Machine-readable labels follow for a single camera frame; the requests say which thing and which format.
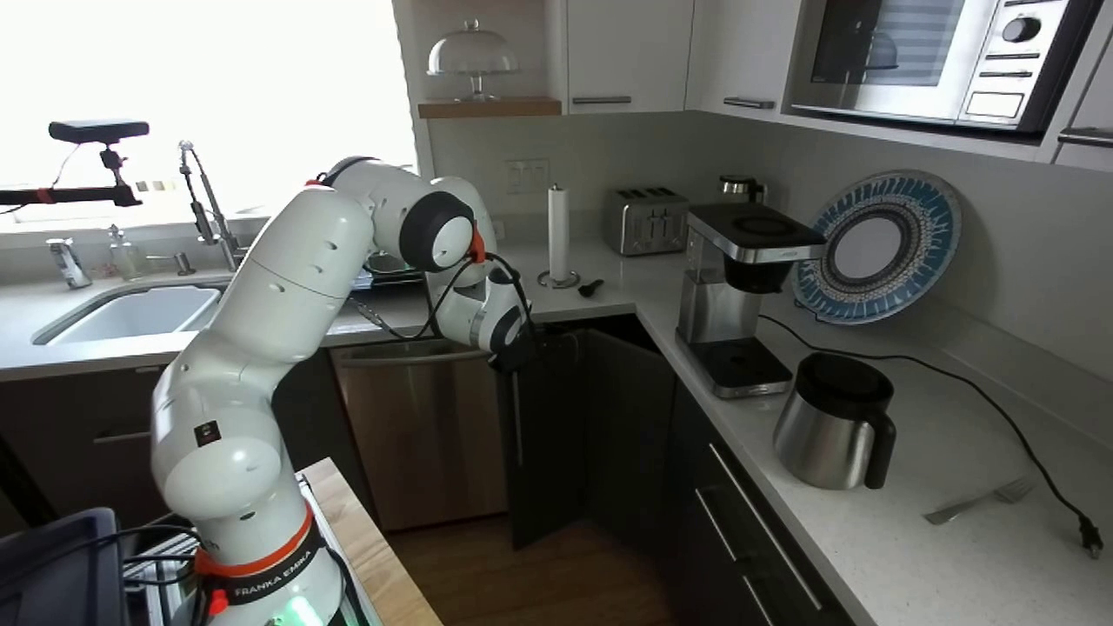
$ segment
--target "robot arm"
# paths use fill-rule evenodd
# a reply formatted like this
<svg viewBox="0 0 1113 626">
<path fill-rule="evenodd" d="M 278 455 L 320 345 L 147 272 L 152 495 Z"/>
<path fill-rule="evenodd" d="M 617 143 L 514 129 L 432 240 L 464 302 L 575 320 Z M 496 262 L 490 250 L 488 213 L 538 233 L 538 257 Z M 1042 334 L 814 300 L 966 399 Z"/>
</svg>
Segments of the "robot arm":
<svg viewBox="0 0 1113 626">
<path fill-rule="evenodd" d="M 305 600 L 320 616 L 339 608 L 344 585 L 317 551 L 271 393 L 320 349 L 373 250 L 438 276 L 480 257 L 480 233 L 490 233 L 467 181 L 427 186 L 374 159 L 344 159 L 320 181 L 264 225 L 211 326 L 152 393 L 152 477 L 169 512 L 197 526 L 194 572 L 228 600 L 211 622 L 267 622 Z M 438 302 L 452 341 L 496 353 L 519 339 L 514 284 L 493 262 L 441 284 Z"/>
</svg>

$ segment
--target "floor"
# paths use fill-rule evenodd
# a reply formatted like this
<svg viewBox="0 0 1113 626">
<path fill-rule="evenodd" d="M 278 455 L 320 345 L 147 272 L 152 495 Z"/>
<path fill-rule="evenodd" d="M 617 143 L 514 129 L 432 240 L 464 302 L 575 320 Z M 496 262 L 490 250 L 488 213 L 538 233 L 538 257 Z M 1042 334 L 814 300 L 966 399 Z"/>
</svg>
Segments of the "floor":
<svg viewBox="0 0 1113 626">
<path fill-rule="evenodd" d="M 653 566 L 590 523 L 524 551 L 511 551 L 503 519 L 388 543 L 448 626 L 671 626 Z"/>
</svg>

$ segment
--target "decorative plate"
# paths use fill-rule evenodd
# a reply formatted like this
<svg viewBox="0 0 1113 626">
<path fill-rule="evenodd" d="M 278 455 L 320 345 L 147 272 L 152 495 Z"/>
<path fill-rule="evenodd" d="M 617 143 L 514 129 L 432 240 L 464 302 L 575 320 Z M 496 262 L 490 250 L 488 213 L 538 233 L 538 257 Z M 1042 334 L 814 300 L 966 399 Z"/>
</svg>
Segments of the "decorative plate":
<svg viewBox="0 0 1113 626">
<path fill-rule="evenodd" d="M 922 300 L 961 244 L 956 191 L 919 170 L 882 170 L 834 195 L 819 233 L 828 246 L 794 268 L 794 293 L 819 320 L 861 326 Z"/>
</svg>

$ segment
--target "microwave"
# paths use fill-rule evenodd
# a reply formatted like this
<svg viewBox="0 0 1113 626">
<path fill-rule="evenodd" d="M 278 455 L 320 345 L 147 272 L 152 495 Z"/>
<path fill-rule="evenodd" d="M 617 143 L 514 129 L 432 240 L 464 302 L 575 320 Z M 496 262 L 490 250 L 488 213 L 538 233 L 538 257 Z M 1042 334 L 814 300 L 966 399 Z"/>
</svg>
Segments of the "microwave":
<svg viewBox="0 0 1113 626">
<path fill-rule="evenodd" d="M 1104 0 L 802 0 L 786 104 L 1040 137 Z"/>
</svg>

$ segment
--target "white wall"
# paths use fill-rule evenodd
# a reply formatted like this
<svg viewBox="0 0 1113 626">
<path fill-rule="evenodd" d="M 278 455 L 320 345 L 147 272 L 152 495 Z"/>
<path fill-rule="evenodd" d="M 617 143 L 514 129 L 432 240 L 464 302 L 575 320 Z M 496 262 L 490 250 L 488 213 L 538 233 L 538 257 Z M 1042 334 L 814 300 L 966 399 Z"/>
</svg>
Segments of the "white wall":
<svg viewBox="0 0 1113 626">
<path fill-rule="evenodd" d="M 812 222 L 857 179 L 910 166 L 965 199 L 965 244 L 936 296 L 1113 384 L 1113 173 L 786 134 L 713 114 L 436 122 L 438 173 L 480 186 L 511 238 L 541 240 L 545 173 L 575 191 L 579 233 L 599 233 L 617 186 L 713 199 L 721 173 L 773 181 L 773 204 Z"/>
</svg>

